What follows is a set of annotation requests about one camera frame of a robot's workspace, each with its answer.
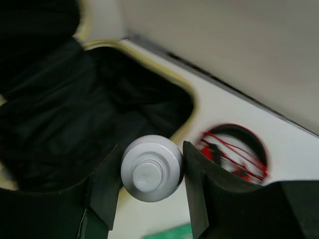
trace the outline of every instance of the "black foam piece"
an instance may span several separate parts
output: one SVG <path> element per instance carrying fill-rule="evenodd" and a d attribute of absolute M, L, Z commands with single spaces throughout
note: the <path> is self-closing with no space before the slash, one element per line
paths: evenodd
<path fill-rule="evenodd" d="M 63 188 L 25 192 L 0 189 L 1 239 L 106 239 L 122 186 L 123 150 L 113 147 L 77 168 Z"/>
<path fill-rule="evenodd" d="M 247 182 L 184 142 L 193 238 L 319 238 L 319 181 Z"/>

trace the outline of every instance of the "white surface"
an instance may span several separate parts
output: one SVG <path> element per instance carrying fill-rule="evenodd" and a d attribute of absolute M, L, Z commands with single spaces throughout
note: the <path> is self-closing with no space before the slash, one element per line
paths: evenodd
<path fill-rule="evenodd" d="M 124 19 L 118 0 L 85 0 L 92 20 L 87 41 L 122 39 L 126 36 Z"/>
<path fill-rule="evenodd" d="M 156 160 L 145 160 L 133 172 L 134 186 L 142 192 L 152 192 L 163 181 L 163 168 Z"/>
<path fill-rule="evenodd" d="M 318 0 L 120 0 L 129 29 L 319 134 Z"/>
<path fill-rule="evenodd" d="M 181 152 L 169 139 L 159 135 L 140 137 L 123 154 L 123 185 L 141 201 L 160 201 L 176 190 L 181 163 Z"/>
<path fill-rule="evenodd" d="M 277 180 L 318 179 L 319 139 L 276 116 L 216 87 L 168 61 L 124 41 L 161 65 L 188 79 L 197 89 L 199 109 L 196 123 L 185 140 L 194 142 L 212 125 L 232 122 L 249 128 L 268 148 L 268 183 Z M 140 239 L 189 221 L 184 183 L 169 198 L 143 203 L 128 197 L 118 204 L 114 230 L 109 239 Z"/>

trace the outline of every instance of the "white panel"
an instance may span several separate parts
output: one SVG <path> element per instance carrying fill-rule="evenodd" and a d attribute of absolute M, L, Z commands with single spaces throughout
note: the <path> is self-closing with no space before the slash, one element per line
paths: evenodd
<path fill-rule="evenodd" d="M 318 180 L 318 137 L 287 123 L 269 112 L 238 98 L 208 81 L 174 65 L 130 41 L 122 41 L 162 67 L 188 80 L 197 92 L 195 124 L 184 140 L 195 144 L 202 132 L 214 125 L 233 122 L 247 127 L 264 143 L 268 155 L 268 173 L 264 184 L 286 180 Z M 143 203 L 131 196 L 118 201 L 114 229 L 108 239 L 141 239 L 189 222 L 185 184 L 167 199 Z"/>
<path fill-rule="evenodd" d="M 118 0 L 86 0 L 90 8 L 91 32 L 86 40 L 122 39 L 126 36 Z"/>
<path fill-rule="evenodd" d="M 318 0 L 121 0 L 133 31 L 319 133 Z"/>

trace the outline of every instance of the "green object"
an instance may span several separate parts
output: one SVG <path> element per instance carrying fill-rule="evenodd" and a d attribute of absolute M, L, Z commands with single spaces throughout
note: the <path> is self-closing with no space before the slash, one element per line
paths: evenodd
<path fill-rule="evenodd" d="M 165 232 L 149 235 L 143 239 L 192 239 L 191 225 L 185 224 Z"/>

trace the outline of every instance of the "beige wall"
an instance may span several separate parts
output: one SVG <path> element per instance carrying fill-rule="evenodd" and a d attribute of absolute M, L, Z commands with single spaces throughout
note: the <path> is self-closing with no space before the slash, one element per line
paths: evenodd
<path fill-rule="evenodd" d="M 123 15 L 118 0 L 84 0 L 88 3 L 91 20 L 86 40 L 122 39 L 126 36 Z"/>
<path fill-rule="evenodd" d="M 130 29 L 319 133 L 318 0 L 120 2 Z"/>

